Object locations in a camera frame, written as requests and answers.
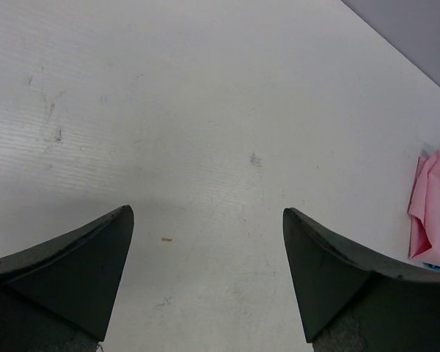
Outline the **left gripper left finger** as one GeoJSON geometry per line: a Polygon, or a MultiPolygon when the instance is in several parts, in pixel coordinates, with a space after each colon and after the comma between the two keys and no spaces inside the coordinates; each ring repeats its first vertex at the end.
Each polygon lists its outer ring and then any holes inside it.
{"type": "Polygon", "coordinates": [[[0,258],[0,351],[96,351],[133,229],[133,210],[124,205],[0,258]]]}

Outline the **pink t-shirt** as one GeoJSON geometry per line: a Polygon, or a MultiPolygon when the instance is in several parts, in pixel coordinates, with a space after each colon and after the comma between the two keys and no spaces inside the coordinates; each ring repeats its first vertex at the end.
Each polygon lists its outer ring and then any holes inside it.
{"type": "Polygon", "coordinates": [[[428,158],[419,157],[408,215],[408,256],[440,267],[440,148],[428,158]]]}

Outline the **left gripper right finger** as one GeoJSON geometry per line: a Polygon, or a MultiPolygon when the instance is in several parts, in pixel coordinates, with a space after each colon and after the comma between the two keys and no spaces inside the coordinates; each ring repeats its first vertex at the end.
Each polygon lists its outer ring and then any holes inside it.
{"type": "Polygon", "coordinates": [[[294,208],[287,259],[315,351],[440,351],[440,272],[392,259],[294,208]]]}

